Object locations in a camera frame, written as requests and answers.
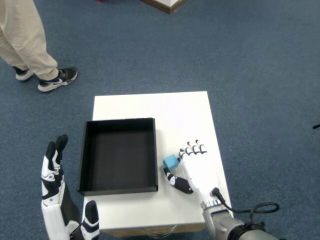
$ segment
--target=khaki pants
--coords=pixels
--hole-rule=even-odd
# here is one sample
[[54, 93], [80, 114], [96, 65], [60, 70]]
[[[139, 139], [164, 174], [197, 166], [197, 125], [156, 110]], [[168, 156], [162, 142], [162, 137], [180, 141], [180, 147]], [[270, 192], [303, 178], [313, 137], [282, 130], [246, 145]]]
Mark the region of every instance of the khaki pants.
[[42, 80], [58, 76], [58, 64], [47, 53], [44, 27], [33, 0], [0, 0], [0, 56]]

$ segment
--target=blue cube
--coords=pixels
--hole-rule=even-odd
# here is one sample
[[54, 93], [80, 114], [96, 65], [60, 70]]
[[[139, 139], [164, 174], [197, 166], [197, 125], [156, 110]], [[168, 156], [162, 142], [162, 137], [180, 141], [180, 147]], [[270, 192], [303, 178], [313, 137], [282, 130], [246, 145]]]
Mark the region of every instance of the blue cube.
[[167, 156], [165, 159], [163, 159], [163, 165], [169, 170], [176, 168], [178, 164], [179, 161], [174, 154]]

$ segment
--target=white table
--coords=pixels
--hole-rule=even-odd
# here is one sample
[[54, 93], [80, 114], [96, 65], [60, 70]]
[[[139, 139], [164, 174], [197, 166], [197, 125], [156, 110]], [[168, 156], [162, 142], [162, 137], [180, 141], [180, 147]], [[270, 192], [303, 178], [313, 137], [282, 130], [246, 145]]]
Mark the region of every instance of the white table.
[[[186, 195], [174, 189], [163, 172], [163, 159], [177, 154], [187, 141], [195, 139], [201, 140], [210, 152], [220, 191], [231, 205], [207, 92], [95, 97], [94, 121], [150, 117], [155, 118], [158, 192], [86, 196], [84, 205], [90, 200], [97, 203], [103, 232], [203, 225], [196, 194]], [[175, 172], [183, 176], [180, 167]]]

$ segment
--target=black and white shoe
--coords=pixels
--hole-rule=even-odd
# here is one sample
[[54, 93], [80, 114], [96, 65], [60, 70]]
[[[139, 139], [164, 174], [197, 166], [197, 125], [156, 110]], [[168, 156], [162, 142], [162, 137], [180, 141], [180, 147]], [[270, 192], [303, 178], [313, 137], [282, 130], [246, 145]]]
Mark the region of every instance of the black and white shoe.
[[74, 67], [59, 69], [59, 74], [56, 78], [49, 81], [39, 80], [38, 89], [41, 92], [50, 92], [58, 87], [69, 85], [77, 76], [78, 71]]
[[32, 71], [30, 71], [29, 69], [27, 70], [21, 70], [20, 68], [14, 66], [13, 69], [16, 72], [15, 78], [18, 81], [24, 82], [26, 80], [28, 80], [34, 73]]

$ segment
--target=wire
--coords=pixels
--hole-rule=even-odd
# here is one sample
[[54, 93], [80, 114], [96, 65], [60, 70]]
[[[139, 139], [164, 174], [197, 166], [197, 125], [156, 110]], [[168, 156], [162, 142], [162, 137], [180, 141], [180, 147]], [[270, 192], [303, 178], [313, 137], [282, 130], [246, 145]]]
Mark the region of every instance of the wire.
[[[244, 214], [244, 213], [250, 213], [250, 223], [253, 225], [254, 224], [254, 214], [270, 214], [270, 213], [274, 213], [276, 211], [279, 210], [280, 206], [278, 203], [275, 203], [275, 202], [272, 202], [272, 201], [269, 201], [269, 202], [263, 202], [263, 203], [260, 203], [258, 205], [256, 205], [254, 208], [252, 209], [243, 209], [243, 210], [237, 210], [237, 209], [234, 209], [232, 207], [229, 207], [227, 204], [226, 204], [226, 200], [224, 199], [224, 197], [222, 196], [222, 194], [220, 193], [220, 189], [215, 187], [211, 194], [213, 196], [216, 196], [220, 202], [227, 208], [229, 209], [230, 211], [234, 212], [234, 213], [237, 213], [237, 214]], [[263, 207], [267, 207], [267, 206], [274, 206], [274, 208], [271, 208], [271, 209], [266, 209], [266, 210], [259, 210], [260, 208], [263, 208]]]

